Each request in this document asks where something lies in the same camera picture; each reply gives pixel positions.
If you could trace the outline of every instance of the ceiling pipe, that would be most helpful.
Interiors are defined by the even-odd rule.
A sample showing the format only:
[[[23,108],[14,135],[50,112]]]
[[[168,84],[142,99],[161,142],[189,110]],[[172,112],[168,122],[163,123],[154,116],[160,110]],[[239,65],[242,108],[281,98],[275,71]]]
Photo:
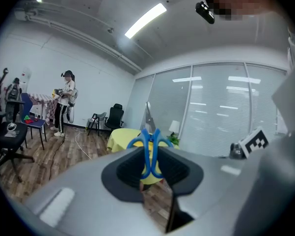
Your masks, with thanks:
[[[97,20],[98,22],[102,23],[103,25],[107,26],[108,28],[114,28],[115,27],[112,27],[110,26],[109,24],[107,24],[106,22],[94,17],[94,16],[91,16],[85,12],[82,12],[82,11],[79,11],[79,10],[75,10],[73,8],[70,8],[70,7],[66,7],[66,6],[63,6],[63,5],[60,5],[60,4],[56,4],[56,3],[51,3],[51,2],[37,2],[37,1],[24,1],[24,3],[33,3],[35,5],[42,5],[42,4],[46,4],[46,5],[51,5],[51,6],[55,6],[55,7],[59,7],[59,8],[63,8],[63,9],[67,9],[67,10],[72,10],[72,11],[75,11],[77,13],[80,13],[84,16],[87,16],[87,17],[90,17],[92,19],[95,19]],[[126,38],[128,41],[132,42],[133,44],[135,44],[139,49],[141,49],[145,54],[147,54],[151,59],[154,59],[146,50],[144,50],[140,45],[138,45],[133,39],[128,39]]]
[[[138,65],[136,65],[134,62],[132,62],[130,59],[128,59],[127,57],[125,57],[122,53],[116,51],[115,49],[111,48],[110,46],[104,44],[103,42],[97,40],[96,38],[93,38],[79,30],[76,30],[72,27],[69,27],[67,25],[58,23],[56,21],[52,21],[52,20],[48,20],[48,19],[44,19],[38,16],[33,16],[33,15],[26,15],[26,18],[28,21],[32,21],[32,22],[36,22],[39,24],[44,24],[47,25],[51,28],[54,28],[58,31],[61,31],[65,34],[68,34],[72,37],[75,37],[79,40],[82,40],[100,50],[102,50],[103,52],[113,56],[114,58],[118,59],[119,61],[123,62],[124,64],[126,64],[127,66],[129,66],[130,68],[132,68],[135,72],[140,72],[142,71],[142,68],[140,68]]]

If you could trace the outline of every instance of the desk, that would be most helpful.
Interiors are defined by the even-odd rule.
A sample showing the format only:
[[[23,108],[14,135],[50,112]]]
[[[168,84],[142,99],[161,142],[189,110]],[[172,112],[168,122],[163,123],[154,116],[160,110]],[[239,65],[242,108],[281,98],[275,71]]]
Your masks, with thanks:
[[[141,131],[137,129],[130,129],[130,128],[119,128],[113,130],[111,133],[108,143],[107,143],[107,148],[111,149],[111,152],[115,153],[121,150],[124,150],[127,148],[129,142],[137,137]],[[135,146],[143,146],[142,142],[136,142],[134,144]],[[166,147],[167,144],[164,142],[160,142],[159,146]],[[153,157],[153,144],[149,142],[149,151],[150,151],[150,163],[152,163],[152,157]],[[158,167],[158,162],[156,163],[156,171],[161,173]],[[152,173],[149,174],[149,176],[146,179],[141,180],[142,183],[144,184],[153,184],[161,181],[161,178],[154,177]]]
[[[54,119],[54,112],[57,107],[57,100],[54,100],[51,96],[45,94],[29,93],[28,94],[34,105],[41,104],[40,118],[46,120],[46,124],[49,125],[50,119]]]

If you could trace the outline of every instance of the lamp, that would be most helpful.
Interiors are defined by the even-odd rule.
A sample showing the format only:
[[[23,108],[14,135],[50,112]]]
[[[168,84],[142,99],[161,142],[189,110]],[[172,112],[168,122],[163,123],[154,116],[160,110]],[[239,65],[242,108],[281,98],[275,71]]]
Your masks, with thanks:
[[[172,136],[174,135],[174,133],[179,133],[179,128],[180,128],[180,123],[176,120],[173,120],[170,127],[169,127],[169,131],[172,132]]]

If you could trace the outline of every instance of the white sneaker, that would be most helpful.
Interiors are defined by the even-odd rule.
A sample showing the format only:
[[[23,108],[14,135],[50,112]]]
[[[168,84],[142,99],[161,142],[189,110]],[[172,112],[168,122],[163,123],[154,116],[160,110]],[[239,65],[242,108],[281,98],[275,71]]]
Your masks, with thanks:
[[[51,127],[50,130],[52,130],[52,131],[59,131],[59,129],[56,128],[55,126]]]
[[[58,131],[58,132],[54,133],[54,136],[56,136],[56,137],[64,137],[64,134],[61,133],[60,131]]]

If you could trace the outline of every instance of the yellow cloth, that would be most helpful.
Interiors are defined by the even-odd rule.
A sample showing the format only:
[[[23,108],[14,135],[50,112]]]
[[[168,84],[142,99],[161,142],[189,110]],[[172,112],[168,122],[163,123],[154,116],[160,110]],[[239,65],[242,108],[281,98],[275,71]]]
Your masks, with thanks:
[[[111,133],[108,143],[107,143],[107,148],[111,149],[111,152],[118,152],[121,150],[124,150],[127,148],[129,142],[133,140],[135,137],[139,135],[141,131],[137,129],[130,129],[130,128],[119,128],[113,130]],[[136,142],[134,144],[137,147],[142,147],[143,143],[142,142]],[[167,144],[164,142],[160,142],[159,146],[166,147]],[[150,151],[149,158],[150,158],[150,163],[152,163],[152,157],[153,157],[153,143],[149,142],[148,149]],[[156,172],[161,173],[161,171],[158,168],[158,162],[156,163]],[[142,179],[141,181],[144,184],[153,184],[157,183],[161,180],[161,178],[154,177],[152,173],[149,174],[149,176],[146,179]]]

